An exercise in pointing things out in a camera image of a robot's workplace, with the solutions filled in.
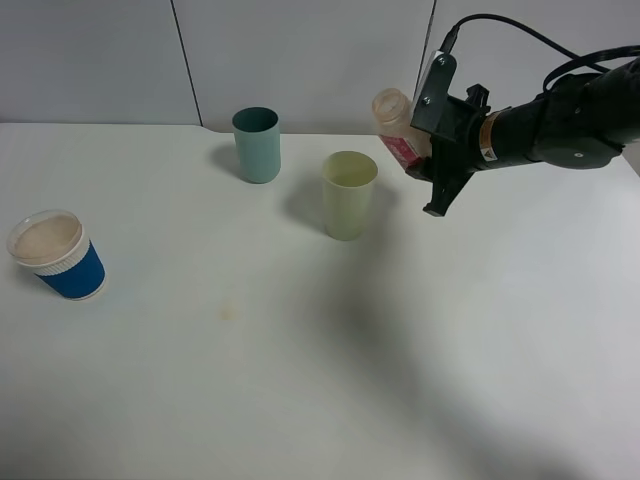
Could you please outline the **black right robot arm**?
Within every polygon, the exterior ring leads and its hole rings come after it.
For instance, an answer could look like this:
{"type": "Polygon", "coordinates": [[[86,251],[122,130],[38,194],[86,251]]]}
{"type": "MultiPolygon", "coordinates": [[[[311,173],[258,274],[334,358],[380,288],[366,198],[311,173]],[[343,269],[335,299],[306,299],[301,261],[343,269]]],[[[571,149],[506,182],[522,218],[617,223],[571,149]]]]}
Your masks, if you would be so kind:
{"type": "Polygon", "coordinates": [[[492,111],[480,84],[464,100],[448,93],[457,62],[437,52],[411,118],[429,136],[431,153],[406,173],[432,185],[426,213],[442,217],[480,171],[546,163],[598,169],[639,138],[639,63],[603,74],[566,74],[532,101],[492,111]]]}

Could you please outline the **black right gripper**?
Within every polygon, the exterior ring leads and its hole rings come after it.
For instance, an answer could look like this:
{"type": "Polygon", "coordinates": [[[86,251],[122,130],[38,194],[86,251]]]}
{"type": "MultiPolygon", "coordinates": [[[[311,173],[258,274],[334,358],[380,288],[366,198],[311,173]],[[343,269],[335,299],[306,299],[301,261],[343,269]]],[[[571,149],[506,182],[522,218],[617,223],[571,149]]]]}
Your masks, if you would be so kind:
{"type": "Polygon", "coordinates": [[[489,90],[475,84],[464,100],[446,94],[427,108],[431,155],[420,157],[405,169],[410,177],[432,183],[431,200],[423,211],[444,217],[473,174],[481,170],[479,125],[490,107],[489,90]]]}

